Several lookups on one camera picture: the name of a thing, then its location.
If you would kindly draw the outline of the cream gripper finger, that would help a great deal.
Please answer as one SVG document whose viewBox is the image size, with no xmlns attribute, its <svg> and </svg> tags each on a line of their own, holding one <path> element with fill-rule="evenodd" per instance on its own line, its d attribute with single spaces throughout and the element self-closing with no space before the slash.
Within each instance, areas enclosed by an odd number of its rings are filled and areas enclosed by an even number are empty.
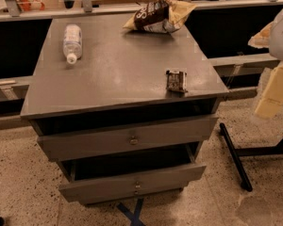
<svg viewBox="0 0 283 226">
<path fill-rule="evenodd" d="M 254 114 L 262 119 L 270 119 L 283 106 L 283 62 L 272 69 L 267 85 L 258 100 Z"/>
<path fill-rule="evenodd" d="M 268 48 L 270 45 L 270 33 L 273 23 L 265 25 L 256 35 L 249 41 L 248 45 L 254 48 Z"/>
</svg>

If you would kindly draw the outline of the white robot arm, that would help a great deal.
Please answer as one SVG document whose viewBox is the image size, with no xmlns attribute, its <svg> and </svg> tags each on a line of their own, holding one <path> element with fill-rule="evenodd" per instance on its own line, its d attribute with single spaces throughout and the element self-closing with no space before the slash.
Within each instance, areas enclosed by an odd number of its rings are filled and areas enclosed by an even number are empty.
<svg viewBox="0 0 283 226">
<path fill-rule="evenodd" d="M 257 117 L 270 119 L 283 105 L 283 9 L 272 22 L 248 41 L 248 45 L 254 48 L 268 48 L 269 54 L 280 60 L 272 69 L 265 89 L 259 93 L 254 111 Z"/>
</svg>

